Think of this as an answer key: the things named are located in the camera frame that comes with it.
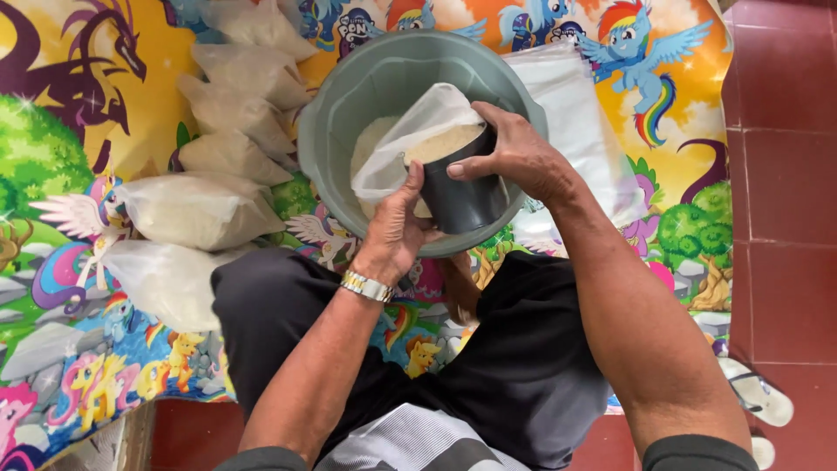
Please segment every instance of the red tile floor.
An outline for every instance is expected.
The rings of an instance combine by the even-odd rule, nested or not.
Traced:
[[[775,471],[834,468],[837,437],[837,0],[739,0],[724,14],[735,57],[724,82],[734,204],[732,355],[796,406],[786,427],[751,425]],[[209,471],[243,429],[234,404],[161,401],[154,471]],[[624,417],[602,417],[571,471],[631,471]]]

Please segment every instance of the my little pony tablecloth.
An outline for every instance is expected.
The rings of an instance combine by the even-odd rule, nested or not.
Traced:
[[[234,400],[220,333],[171,331],[99,263],[131,236],[111,190],[165,173],[197,133],[174,85],[198,72],[188,53],[196,38],[220,40],[197,1],[0,0],[0,469],[36,469],[158,396]],[[304,0],[299,9],[300,33],[321,50],[300,64],[311,93],[388,31],[446,29],[500,54],[575,38],[650,210],[619,229],[723,348],[732,213],[720,90],[732,45],[706,0]],[[288,230],[262,242],[345,269],[357,239],[309,180],[298,173],[273,193]],[[512,250],[566,253],[536,201],[470,251],[479,286]],[[407,374],[432,374],[474,330],[448,320],[433,261],[409,276],[414,288],[385,308],[371,344]],[[621,412],[615,399],[611,412]]]

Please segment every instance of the plastic bag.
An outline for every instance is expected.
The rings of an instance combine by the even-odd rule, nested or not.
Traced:
[[[217,331],[215,296],[209,277],[215,268],[253,250],[253,245],[209,254],[152,241],[118,241],[102,263],[141,311],[178,333]]]
[[[192,57],[214,85],[264,98],[280,110],[311,101],[288,54],[249,44],[193,44]]]
[[[547,113],[549,143],[578,171],[614,225],[645,217],[642,190],[578,52],[561,42],[503,59]]]
[[[281,9],[290,11],[283,0]],[[201,4],[203,21],[221,31],[228,42],[275,48],[290,54],[296,62],[316,54],[317,48],[299,34],[301,14],[294,26],[280,11],[276,0],[263,0],[258,5],[250,0],[213,0]]]
[[[379,203],[407,179],[399,153],[451,127],[483,123],[482,116],[471,109],[468,98],[455,86],[431,86],[375,146],[352,179],[352,190],[363,201]]]
[[[204,83],[190,75],[180,75],[177,88],[192,105],[202,134],[240,131],[286,170],[299,168],[288,157],[296,152],[296,146],[276,121],[275,108],[267,101],[226,86]]]
[[[114,192],[134,226],[155,242],[216,251],[285,229],[264,199],[270,189],[233,175],[176,173],[127,182]]]
[[[204,134],[181,147],[178,158],[186,170],[229,173],[267,186],[294,178],[238,131]]]

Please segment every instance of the wristwatch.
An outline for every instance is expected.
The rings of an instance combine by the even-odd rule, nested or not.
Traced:
[[[342,281],[340,281],[340,286],[349,291],[356,292],[361,296],[385,303],[392,299],[395,294],[394,288],[377,280],[370,280],[363,275],[358,275],[352,270],[346,270],[346,273],[343,274]]]

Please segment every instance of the flip flop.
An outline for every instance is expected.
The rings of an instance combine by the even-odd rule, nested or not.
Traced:
[[[769,386],[758,373],[753,373],[732,358],[718,358],[718,364],[742,407],[768,425],[788,425],[793,417],[793,403],[789,397]]]
[[[776,448],[764,437],[752,437],[752,457],[756,460],[759,471],[764,471],[776,461]]]

